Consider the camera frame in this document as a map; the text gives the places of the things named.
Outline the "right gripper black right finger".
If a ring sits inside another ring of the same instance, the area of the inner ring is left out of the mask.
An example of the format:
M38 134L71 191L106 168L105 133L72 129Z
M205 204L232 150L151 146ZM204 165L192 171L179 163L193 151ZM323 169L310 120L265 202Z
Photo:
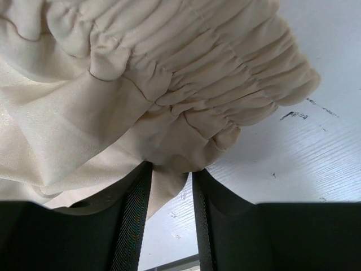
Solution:
M253 204L192 175L201 270L359 270L359 203Z

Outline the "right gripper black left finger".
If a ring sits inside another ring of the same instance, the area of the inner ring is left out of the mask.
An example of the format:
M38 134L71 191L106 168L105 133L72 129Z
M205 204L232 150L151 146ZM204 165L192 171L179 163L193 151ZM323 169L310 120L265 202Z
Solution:
M137 270L152 164L69 207L1 202L2 270Z

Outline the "beige trousers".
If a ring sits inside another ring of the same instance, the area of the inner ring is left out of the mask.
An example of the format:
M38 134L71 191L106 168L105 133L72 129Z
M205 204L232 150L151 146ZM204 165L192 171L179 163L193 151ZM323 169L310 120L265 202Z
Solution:
M148 216L319 74L274 1L2 1L1 199L154 165Z

